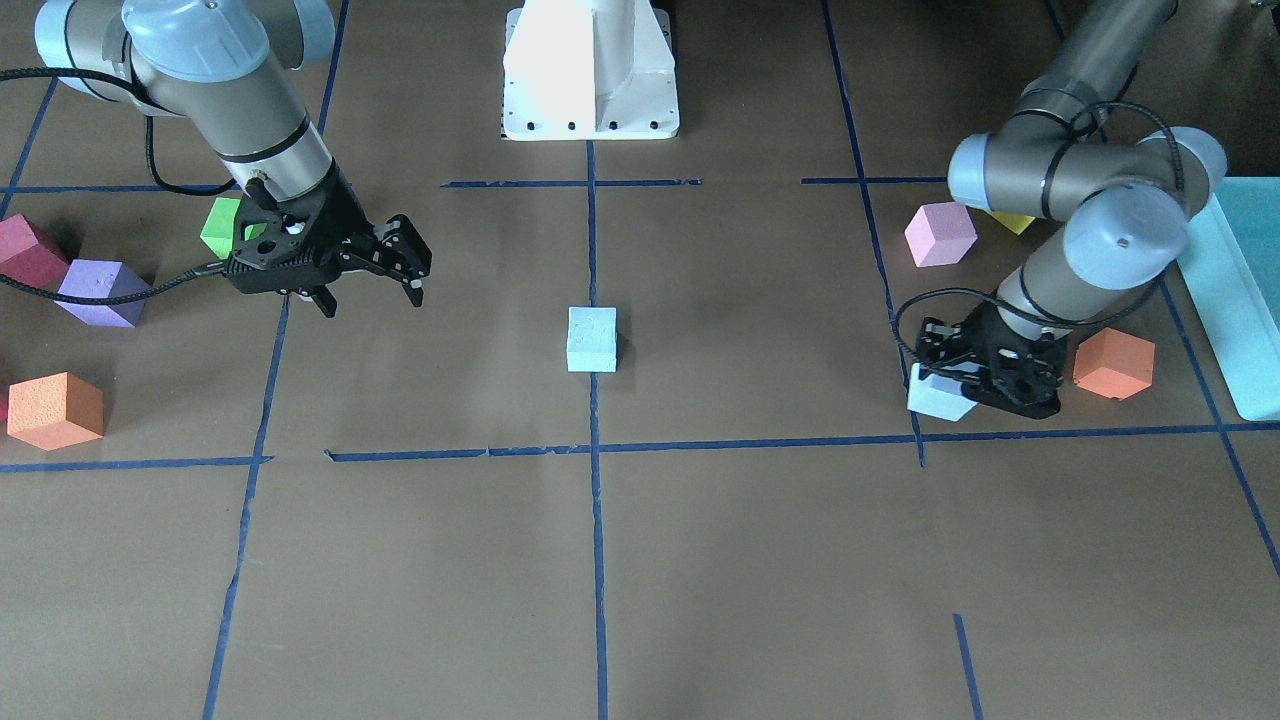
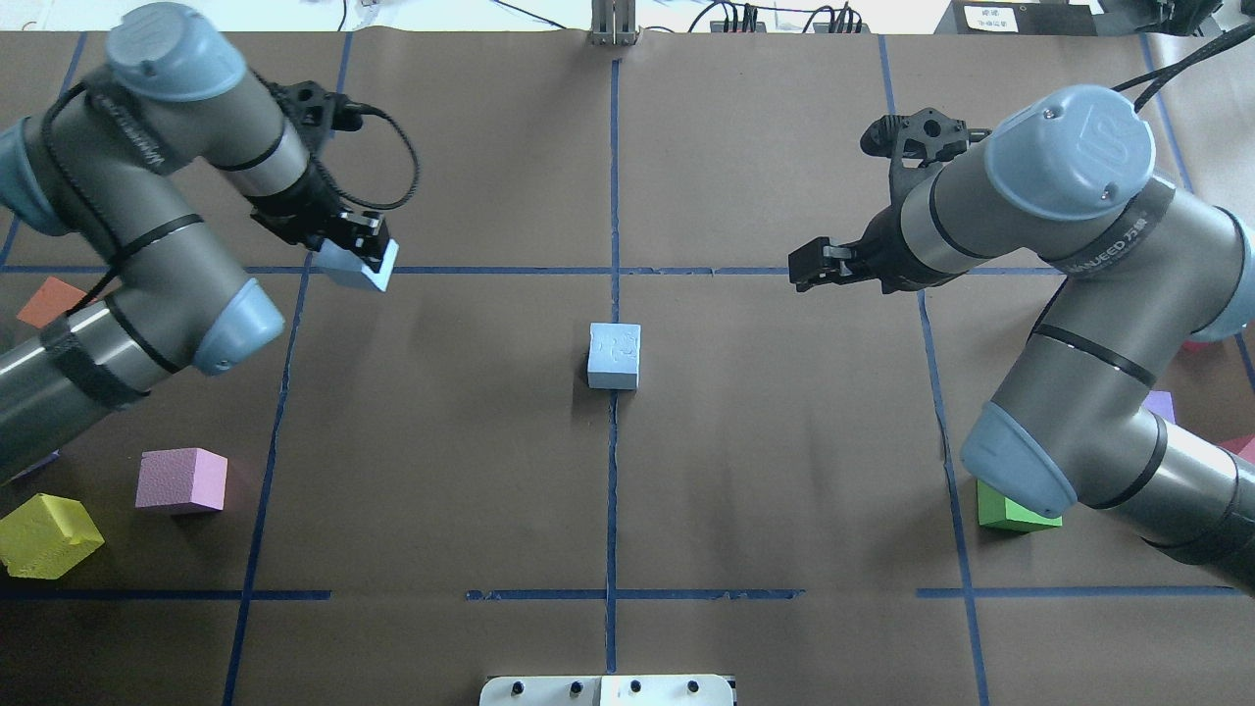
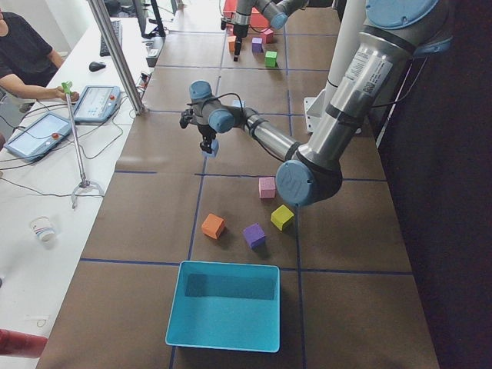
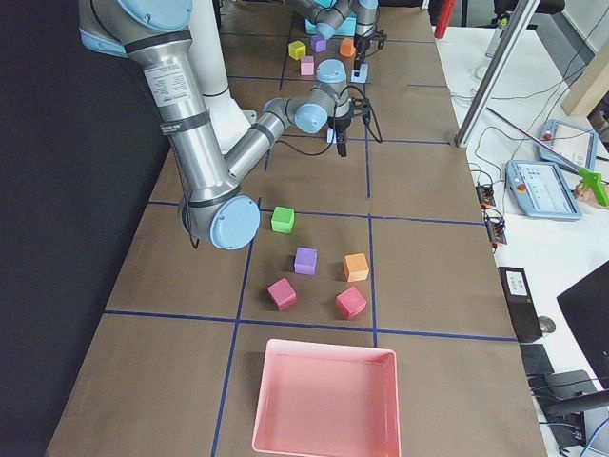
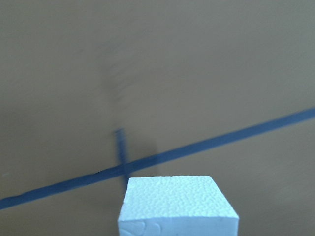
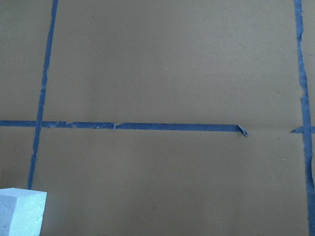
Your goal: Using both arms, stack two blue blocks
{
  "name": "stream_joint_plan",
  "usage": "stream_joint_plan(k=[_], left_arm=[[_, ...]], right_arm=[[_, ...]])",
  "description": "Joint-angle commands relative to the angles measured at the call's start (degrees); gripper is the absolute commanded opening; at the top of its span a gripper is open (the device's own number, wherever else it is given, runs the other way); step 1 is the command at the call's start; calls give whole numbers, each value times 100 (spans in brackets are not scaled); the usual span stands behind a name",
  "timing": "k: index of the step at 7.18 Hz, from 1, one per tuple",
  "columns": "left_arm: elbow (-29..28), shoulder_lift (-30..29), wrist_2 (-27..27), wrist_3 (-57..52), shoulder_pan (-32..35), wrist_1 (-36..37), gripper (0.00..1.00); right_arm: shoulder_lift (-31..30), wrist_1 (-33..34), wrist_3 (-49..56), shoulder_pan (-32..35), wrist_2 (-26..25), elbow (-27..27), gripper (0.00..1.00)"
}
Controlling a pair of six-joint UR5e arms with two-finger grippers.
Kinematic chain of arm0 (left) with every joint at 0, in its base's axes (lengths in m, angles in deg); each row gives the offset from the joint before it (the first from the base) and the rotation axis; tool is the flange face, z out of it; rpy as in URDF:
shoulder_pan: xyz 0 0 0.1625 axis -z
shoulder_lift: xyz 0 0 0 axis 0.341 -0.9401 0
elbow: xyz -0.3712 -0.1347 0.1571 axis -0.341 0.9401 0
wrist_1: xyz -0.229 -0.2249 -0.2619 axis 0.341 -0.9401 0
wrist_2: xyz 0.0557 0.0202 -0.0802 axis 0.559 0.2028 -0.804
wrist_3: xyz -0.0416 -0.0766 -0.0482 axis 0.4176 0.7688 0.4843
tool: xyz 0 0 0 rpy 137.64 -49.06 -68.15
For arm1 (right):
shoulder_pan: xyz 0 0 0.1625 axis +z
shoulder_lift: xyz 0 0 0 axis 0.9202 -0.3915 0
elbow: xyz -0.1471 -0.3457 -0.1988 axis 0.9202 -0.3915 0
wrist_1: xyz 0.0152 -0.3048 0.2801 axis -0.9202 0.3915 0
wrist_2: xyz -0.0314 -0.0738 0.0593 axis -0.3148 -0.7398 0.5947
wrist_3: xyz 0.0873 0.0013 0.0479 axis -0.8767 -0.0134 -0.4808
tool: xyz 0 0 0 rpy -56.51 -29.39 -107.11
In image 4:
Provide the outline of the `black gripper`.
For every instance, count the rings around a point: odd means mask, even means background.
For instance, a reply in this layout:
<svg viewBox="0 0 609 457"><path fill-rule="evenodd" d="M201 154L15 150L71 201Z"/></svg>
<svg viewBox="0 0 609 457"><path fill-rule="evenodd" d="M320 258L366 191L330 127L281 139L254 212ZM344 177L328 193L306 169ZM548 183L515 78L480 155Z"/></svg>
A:
<svg viewBox="0 0 609 457"><path fill-rule="evenodd" d="M356 56L353 62L352 75L359 76L365 62L365 54L370 47L370 38L368 36L355 35L354 47L356 49Z"/></svg>
<svg viewBox="0 0 609 457"><path fill-rule="evenodd" d="M346 156L346 131L351 125L352 116L345 114L343 116L330 116L328 118L328 127L335 130L336 147L340 157Z"/></svg>

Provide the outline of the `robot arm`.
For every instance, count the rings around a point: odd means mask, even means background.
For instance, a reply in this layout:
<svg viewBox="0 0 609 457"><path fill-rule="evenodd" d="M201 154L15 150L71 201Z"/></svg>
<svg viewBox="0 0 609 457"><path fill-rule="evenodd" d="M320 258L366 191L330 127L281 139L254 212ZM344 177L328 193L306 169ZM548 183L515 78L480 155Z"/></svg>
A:
<svg viewBox="0 0 609 457"><path fill-rule="evenodd" d="M377 50L381 50L387 38L384 31L377 27L379 14L377 0L340 0L328 7L309 0L286 0L283 4L312 23L316 31L326 40L333 37L344 21L354 14L356 25L353 46L356 52L351 81L365 81L363 68L366 66L365 60L371 43L377 42Z"/></svg>
<svg viewBox="0 0 609 457"><path fill-rule="evenodd" d="M316 133L348 112L344 64L324 60L307 95L270 100L249 121L230 96L211 2L81 1L78 9L86 48L128 58L144 73L176 157L191 243L246 246L260 212L242 180L289 127Z"/></svg>

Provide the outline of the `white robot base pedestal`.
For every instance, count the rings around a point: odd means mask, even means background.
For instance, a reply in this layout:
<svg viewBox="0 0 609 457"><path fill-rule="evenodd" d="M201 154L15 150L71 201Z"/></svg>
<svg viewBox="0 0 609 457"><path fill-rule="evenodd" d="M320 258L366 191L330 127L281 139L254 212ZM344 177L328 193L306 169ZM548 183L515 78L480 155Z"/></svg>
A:
<svg viewBox="0 0 609 457"><path fill-rule="evenodd" d="M189 63L209 111L220 150L227 154L249 129L250 120L230 93L212 1L192 2L188 29L192 38Z"/></svg>

